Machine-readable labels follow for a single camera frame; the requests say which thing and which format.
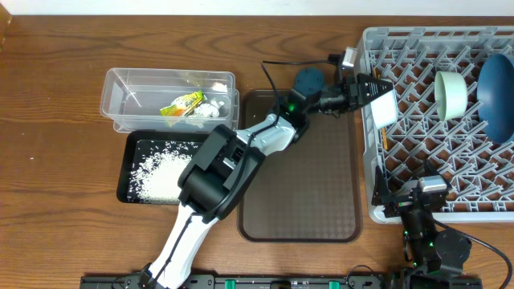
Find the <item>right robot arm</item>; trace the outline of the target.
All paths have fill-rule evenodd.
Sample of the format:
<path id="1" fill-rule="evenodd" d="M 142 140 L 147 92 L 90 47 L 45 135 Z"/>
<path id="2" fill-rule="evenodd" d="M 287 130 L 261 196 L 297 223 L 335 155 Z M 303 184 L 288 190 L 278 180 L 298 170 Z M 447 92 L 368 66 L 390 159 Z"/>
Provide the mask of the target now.
<path id="1" fill-rule="evenodd" d="M 433 212 L 446 204 L 451 184 L 429 162 L 424 175 L 392 193 L 380 167 L 375 169 L 372 205 L 386 218 L 401 219 L 403 253 L 411 268 L 390 277 L 390 288 L 456 288 L 469 258 L 471 242 L 448 229 L 439 231 Z"/>

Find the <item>mint green bowl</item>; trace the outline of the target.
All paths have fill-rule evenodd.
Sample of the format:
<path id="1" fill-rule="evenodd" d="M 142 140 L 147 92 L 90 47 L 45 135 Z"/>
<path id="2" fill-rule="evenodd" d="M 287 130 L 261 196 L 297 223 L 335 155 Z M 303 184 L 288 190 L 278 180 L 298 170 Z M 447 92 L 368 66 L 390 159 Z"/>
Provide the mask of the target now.
<path id="1" fill-rule="evenodd" d="M 434 80 L 434 99 L 439 105 L 441 121 L 460 118 L 467 110 L 467 85 L 458 72 L 437 71 Z"/>

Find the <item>dark blue plate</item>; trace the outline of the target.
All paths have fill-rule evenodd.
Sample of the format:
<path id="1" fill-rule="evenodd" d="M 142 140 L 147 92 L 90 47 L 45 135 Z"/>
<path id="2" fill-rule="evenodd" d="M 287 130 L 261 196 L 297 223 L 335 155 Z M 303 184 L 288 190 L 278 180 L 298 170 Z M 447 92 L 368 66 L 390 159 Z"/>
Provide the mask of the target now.
<path id="1" fill-rule="evenodd" d="M 487 122 L 487 137 L 498 144 L 513 141 L 513 56 L 494 54 L 479 73 L 479 118 Z"/>

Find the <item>green orange snack wrapper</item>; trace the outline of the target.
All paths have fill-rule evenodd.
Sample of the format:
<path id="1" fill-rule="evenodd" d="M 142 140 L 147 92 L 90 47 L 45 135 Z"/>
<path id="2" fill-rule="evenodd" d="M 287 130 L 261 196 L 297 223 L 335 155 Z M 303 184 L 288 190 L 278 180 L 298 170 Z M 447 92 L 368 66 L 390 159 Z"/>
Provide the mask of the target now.
<path id="1" fill-rule="evenodd" d="M 192 92 L 179 96 L 169 106 L 161 108 L 160 113 L 162 116 L 187 116 L 205 100 L 206 96 L 203 91 Z"/>

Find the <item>white tissue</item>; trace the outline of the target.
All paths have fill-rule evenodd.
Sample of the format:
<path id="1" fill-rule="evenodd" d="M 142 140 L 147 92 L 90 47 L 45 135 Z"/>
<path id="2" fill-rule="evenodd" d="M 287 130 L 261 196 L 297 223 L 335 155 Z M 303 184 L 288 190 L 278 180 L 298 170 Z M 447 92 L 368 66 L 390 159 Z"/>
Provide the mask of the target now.
<path id="1" fill-rule="evenodd" d="M 219 117 L 220 111 L 225 103 L 223 101 L 211 100 L 199 104 L 191 114 L 192 117 Z"/>

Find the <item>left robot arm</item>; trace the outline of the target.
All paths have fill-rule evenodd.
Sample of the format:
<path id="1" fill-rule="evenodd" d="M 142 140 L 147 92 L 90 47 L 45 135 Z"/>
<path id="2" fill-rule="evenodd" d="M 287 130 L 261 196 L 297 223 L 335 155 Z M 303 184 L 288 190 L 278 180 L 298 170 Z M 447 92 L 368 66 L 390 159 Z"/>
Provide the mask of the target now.
<path id="1" fill-rule="evenodd" d="M 304 135 L 311 114 L 354 112 L 394 89 L 390 81 L 363 73 L 337 77 L 327 86 L 297 74 L 262 122 L 244 130 L 220 124 L 211 132 L 178 178 L 176 222 L 160 255 L 141 270 L 139 288 L 178 288 L 187 280 L 209 230 L 238 205 L 265 158 Z"/>

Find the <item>white bowl light blue rim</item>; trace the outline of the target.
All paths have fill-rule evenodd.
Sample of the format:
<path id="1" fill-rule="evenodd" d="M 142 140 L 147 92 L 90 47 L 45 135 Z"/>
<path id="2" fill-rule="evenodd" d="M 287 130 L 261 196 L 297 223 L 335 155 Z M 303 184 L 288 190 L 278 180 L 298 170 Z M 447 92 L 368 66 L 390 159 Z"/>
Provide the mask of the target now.
<path id="1" fill-rule="evenodd" d="M 398 120 L 398 105 L 394 91 L 387 92 L 372 101 L 370 107 L 377 129 L 382 129 Z"/>

